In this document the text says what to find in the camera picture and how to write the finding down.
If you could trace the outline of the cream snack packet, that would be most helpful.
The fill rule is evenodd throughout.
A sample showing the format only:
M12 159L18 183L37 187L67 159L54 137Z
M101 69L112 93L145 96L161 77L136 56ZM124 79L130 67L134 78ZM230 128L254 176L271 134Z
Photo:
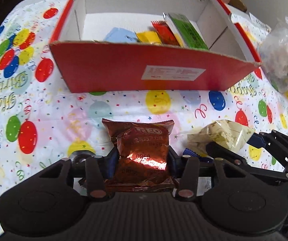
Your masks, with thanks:
M199 132L187 135L187 147L197 153L206 154L209 143L217 143L237 153L254 134L255 129L230 120L214 121Z

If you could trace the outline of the red snack packet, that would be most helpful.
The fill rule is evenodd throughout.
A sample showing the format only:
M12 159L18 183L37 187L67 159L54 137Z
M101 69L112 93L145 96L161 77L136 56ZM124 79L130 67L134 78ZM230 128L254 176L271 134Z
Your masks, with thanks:
M163 44L180 46L176 37L165 21L152 21L152 26L156 30Z

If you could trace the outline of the yellow candy packet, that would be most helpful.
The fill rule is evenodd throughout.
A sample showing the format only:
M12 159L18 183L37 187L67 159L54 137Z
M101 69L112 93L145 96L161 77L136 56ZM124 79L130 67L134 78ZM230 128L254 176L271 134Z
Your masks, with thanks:
M162 45L162 41L155 31L136 33L136 36L140 42L151 45Z

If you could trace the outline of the green wafer packet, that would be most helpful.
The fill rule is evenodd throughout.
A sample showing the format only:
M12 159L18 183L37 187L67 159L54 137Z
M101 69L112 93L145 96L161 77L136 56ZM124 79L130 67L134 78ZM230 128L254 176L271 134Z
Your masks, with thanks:
M209 50L203 38L186 16L176 13L163 13L163 17L180 47Z

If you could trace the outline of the light blue snack packet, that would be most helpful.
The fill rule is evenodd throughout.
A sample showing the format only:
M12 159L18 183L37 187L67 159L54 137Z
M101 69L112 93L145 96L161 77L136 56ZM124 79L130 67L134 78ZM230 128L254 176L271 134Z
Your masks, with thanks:
M137 43L139 42L136 33L124 28L114 27L105 36L104 41L113 43Z

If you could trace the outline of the blue white snack packet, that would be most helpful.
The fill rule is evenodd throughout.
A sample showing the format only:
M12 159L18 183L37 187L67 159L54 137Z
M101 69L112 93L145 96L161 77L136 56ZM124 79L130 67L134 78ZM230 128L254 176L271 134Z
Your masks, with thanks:
M197 196L203 196L212 188L211 177L200 177L197 185Z

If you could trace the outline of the balloon birthday tablecloth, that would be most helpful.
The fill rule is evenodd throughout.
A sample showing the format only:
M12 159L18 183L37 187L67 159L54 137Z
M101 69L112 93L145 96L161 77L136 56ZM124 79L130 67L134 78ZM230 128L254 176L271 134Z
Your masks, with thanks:
M171 119L169 142L178 154L189 133L219 119L288 135L288 93L278 93L261 70L221 93L70 93L48 48L67 2L18 5L0 25L0 195L74 151L108 154L112 144L102 118Z

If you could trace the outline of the clear plastic bag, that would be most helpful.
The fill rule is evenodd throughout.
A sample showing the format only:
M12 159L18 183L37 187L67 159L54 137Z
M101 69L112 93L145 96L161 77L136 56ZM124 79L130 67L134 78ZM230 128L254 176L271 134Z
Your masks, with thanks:
M288 17L279 21L260 45L261 68L280 93L288 91Z

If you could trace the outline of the red cardboard box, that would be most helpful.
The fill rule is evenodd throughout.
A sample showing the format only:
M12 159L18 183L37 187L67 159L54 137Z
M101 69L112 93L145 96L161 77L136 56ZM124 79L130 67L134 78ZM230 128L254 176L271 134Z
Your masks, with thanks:
M260 58L222 0L69 0L49 43L73 93L225 90Z

